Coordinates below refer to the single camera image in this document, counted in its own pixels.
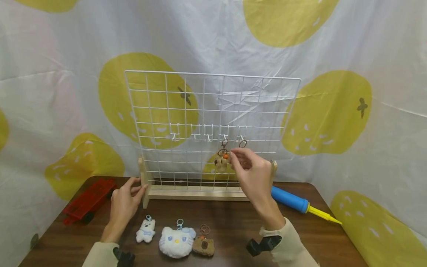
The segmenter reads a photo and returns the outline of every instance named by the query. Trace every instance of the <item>brown bear plush keychain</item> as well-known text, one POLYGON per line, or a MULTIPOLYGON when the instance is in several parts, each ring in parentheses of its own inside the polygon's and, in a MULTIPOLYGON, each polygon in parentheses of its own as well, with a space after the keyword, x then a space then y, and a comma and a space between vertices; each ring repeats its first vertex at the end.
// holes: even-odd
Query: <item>brown bear plush keychain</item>
POLYGON ((225 149, 225 146, 228 144, 228 139, 224 139, 221 143, 222 149, 218 150, 215 156, 213 163, 215 164, 215 169, 219 173, 224 173, 227 170, 227 164, 230 163, 230 157, 228 155, 228 150, 225 149))
POLYGON ((200 232, 202 235, 196 237, 193 243, 193 251, 203 256, 212 257, 215 253, 214 241, 205 237, 211 232, 211 229, 206 224, 202 224, 200 232))

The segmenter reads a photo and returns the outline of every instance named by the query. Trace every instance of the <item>yellow pear print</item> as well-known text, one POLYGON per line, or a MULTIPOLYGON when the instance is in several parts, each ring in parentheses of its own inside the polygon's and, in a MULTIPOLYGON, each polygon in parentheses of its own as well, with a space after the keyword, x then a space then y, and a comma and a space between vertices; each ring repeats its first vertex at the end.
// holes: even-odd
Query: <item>yellow pear print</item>
POLYGON ((133 106, 140 107, 135 108, 136 119, 142 122, 138 123, 137 132, 124 70, 174 71, 149 53, 122 54, 108 61, 99 76, 98 93, 104 113, 114 127, 135 142, 140 136, 141 144, 147 148, 170 149, 190 137, 199 123, 199 113, 196 97, 188 85, 184 87, 181 76, 167 74, 166 79, 161 73, 127 73, 129 87, 140 90, 131 91, 133 106))
POLYGON ((339 0, 243 0, 246 24, 265 45, 289 47, 310 38, 339 0))
POLYGON ((9 138, 9 125, 6 117, 0 109, 0 150, 4 147, 9 138))
POLYGON ((421 242, 375 201, 355 191, 341 191, 330 209, 370 267, 427 266, 421 242))
MULTIPOLYGON (((371 86, 359 74, 334 70, 319 75, 298 92, 282 144, 302 156, 344 153, 365 128, 371 104, 371 86)), ((287 119, 285 114, 282 127, 287 119)))
POLYGON ((15 0, 25 6, 49 13, 70 11, 78 0, 15 0))
POLYGON ((202 180, 225 180, 230 177, 230 181, 237 181, 236 173, 231 168, 231 164, 227 164, 227 169, 224 173, 218 173, 215 169, 216 153, 211 156, 208 162, 203 166, 202 180))
POLYGON ((82 133, 65 155, 44 171, 58 197, 70 200, 90 177, 123 176, 125 165, 120 156, 103 140, 92 133, 82 133))

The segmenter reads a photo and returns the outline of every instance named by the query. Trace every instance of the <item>plush keychain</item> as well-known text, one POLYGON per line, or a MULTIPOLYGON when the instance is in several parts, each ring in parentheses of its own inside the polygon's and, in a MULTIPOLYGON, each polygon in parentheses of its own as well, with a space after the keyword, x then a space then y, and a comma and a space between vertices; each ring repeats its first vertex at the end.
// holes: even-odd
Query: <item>plush keychain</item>
POLYGON ((159 241, 160 251, 171 258, 183 258, 190 254, 196 231, 193 228, 182 228, 183 219, 176 221, 178 229, 163 228, 159 241))
POLYGON ((153 236, 156 234, 154 231, 156 220, 151 218, 150 215, 147 215, 145 218, 146 219, 142 222, 138 232, 136 232, 136 241, 138 243, 141 243, 142 241, 150 243, 151 240, 153 240, 153 236))
POLYGON ((228 144, 228 139, 222 141, 222 149, 218 150, 215 156, 214 164, 215 169, 219 173, 224 173, 227 170, 227 164, 230 163, 230 157, 228 155, 228 150, 225 149, 225 146, 228 144))
POLYGON ((214 241, 206 238, 206 235, 211 232, 211 229, 206 224, 202 224, 200 226, 200 232, 202 235, 198 236, 194 241, 193 251, 198 254, 211 257, 215 253, 215 247, 213 245, 214 241))

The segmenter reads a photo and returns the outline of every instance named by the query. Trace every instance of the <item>blue keyring clip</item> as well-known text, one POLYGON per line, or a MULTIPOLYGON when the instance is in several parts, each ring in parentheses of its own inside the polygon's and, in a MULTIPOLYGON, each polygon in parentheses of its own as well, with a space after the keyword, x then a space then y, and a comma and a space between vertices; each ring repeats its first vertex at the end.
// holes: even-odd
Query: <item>blue keyring clip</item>
POLYGON ((182 225, 184 224, 184 220, 183 219, 178 219, 176 221, 176 226, 178 227, 177 230, 182 230, 182 225))

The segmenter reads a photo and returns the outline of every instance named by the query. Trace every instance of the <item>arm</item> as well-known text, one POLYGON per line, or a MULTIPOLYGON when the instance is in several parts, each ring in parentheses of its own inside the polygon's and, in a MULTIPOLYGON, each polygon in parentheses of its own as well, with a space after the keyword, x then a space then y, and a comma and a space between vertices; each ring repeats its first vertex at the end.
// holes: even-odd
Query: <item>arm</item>
POLYGON ((283 217, 271 197, 271 163, 245 148, 231 150, 231 163, 243 192, 264 224, 260 235, 282 237, 281 242, 271 251, 273 261, 280 267, 319 267, 301 243, 291 222, 283 217))
POLYGON ((119 262, 113 253, 130 219, 135 215, 145 194, 146 186, 132 187, 139 178, 130 178, 124 186, 116 189, 111 197, 110 221, 104 228, 101 239, 90 250, 83 267, 117 267, 119 262))
POLYGON ((273 262, 280 267, 319 267, 301 243, 292 223, 282 216, 277 203, 271 198, 264 205, 263 208, 256 208, 264 223, 260 235, 282 237, 282 241, 271 251, 273 262))

